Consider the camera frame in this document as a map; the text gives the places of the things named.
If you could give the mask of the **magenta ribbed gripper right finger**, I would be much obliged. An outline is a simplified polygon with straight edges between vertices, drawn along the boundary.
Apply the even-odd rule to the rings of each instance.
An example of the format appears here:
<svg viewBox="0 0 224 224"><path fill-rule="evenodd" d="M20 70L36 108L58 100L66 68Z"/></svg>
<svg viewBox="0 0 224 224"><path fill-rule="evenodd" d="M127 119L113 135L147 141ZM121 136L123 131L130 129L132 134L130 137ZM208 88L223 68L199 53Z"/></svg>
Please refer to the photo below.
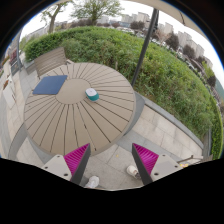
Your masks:
<svg viewBox="0 0 224 224"><path fill-rule="evenodd" d="M170 156L166 154L158 155L136 143L132 144L132 155L144 185L182 169Z"/></svg>

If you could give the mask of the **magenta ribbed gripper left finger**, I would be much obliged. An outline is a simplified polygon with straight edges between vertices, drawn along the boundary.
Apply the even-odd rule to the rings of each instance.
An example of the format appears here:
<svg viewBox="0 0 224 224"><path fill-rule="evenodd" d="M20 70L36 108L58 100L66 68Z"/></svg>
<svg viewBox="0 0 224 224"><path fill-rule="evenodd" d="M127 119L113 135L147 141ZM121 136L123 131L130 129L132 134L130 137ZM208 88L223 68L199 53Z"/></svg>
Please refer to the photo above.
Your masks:
<svg viewBox="0 0 224 224"><path fill-rule="evenodd" d="M79 185L90 154L90 144L86 144L65 156L55 155L42 166L42 169Z"/></svg>

